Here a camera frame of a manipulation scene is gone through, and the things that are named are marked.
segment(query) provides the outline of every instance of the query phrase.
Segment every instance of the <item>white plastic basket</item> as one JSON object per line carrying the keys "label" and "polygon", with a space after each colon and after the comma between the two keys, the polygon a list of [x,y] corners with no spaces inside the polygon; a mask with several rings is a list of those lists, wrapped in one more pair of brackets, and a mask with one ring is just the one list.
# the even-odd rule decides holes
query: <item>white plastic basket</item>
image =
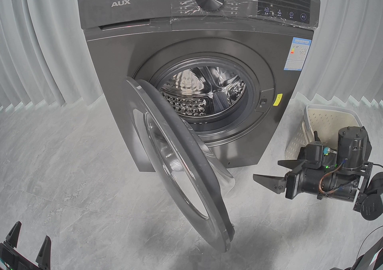
{"label": "white plastic basket", "polygon": [[293,138],[285,150],[285,159],[297,159],[301,147],[314,141],[314,131],[326,146],[338,148],[338,131],[344,127],[361,127],[358,115],[341,107],[309,104]]}

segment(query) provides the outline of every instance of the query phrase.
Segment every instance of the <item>open door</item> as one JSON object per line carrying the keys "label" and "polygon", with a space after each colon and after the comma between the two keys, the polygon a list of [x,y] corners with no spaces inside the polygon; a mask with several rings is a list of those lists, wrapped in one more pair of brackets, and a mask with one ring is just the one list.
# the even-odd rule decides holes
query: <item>open door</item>
{"label": "open door", "polygon": [[127,77],[123,90],[137,135],[170,196],[202,238],[226,252],[234,227],[222,193],[234,178],[154,86]]}

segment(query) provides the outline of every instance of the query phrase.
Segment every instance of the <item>orange wire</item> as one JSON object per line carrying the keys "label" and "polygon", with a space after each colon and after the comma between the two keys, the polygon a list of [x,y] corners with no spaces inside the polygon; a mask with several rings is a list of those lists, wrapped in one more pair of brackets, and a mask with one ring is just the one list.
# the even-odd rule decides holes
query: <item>orange wire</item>
{"label": "orange wire", "polygon": [[343,165],[343,163],[341,163],[341,164],[337,167],[337,169],[335,169],[335,170],[333,170],[333,171],[330,171],[330,172],[327,172],[325,175],[323,175],[323,177],[321,178],[321,180],[319,181],[319,184],[318,184],[318,189],[319,189],[319,192],[320,192],[320,193],[322,193],[322,194],[326,194],[326,195],[330,195],[330,194],[336,192],[335,189],[330,190],[328,193],[324,192],[324,191],[322,190],[322,188],[321,188],[321,186],[322,186],[322,181],[323,181],[323,179],[324,179],[325,177],[327,177],[327,176],[329,176],[330,174],[332,174],[332,173],[338,171],[338,170],[342,167],[342,165]]}

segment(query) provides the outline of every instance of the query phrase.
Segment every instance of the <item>curtain fold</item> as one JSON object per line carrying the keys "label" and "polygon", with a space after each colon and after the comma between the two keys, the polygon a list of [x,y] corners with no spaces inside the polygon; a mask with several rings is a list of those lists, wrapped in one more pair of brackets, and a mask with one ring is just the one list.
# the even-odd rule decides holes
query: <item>curtain fold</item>
{"label": "curtain fold", "polygon": [[[383,100],[382,14],[383,0],[321,0],[294,95]],[[0,0],[0,106],[91,104],[101,94],[77,0]]]}

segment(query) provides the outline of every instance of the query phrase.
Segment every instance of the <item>washing machine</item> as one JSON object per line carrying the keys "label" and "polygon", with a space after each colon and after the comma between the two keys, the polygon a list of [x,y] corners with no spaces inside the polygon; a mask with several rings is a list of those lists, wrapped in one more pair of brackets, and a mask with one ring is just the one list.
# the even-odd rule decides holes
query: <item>washing machine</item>
{"label": "washing machine", "polygon": [[257,164],[304,66],[320,0],[78,0],[98,79],[138,170],[156,171],[226,252],[227,168]]}

